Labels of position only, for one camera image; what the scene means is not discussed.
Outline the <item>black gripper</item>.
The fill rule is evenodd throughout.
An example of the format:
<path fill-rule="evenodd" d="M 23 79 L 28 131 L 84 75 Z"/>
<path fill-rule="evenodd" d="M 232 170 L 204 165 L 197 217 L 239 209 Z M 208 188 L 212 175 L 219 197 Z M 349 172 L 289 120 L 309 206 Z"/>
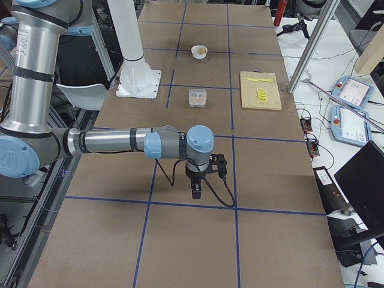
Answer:
<path fill-rule="evenodd" d="M 191 180 L 191 192 L 192 199 L 197 200 L 201 198 L 202 188 L 201 181 L 207 173 L 209 163 L 198 165 L 191 158 L 188 158 L 185 162 L 185 172 L 186 175 Z"/>

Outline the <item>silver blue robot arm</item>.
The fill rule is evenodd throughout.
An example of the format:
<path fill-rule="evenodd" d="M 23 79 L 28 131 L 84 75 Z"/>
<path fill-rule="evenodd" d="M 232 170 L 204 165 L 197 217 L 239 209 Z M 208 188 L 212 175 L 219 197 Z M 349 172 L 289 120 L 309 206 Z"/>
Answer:
<path fill-rule="evenodd" d="M 1 122 L 1 174 L 22 178 L 60 158 L 93 152 L 143 152 L 185 161 L 192 197 L 212 173 L 213 132 L 204 125 L 182 133 L 165 125 L 121 130 L 51 129 L 48 115 L 59 38 L 91 35 L 91 1 L 14 1 L 18 21 L 10 112 Z"/>

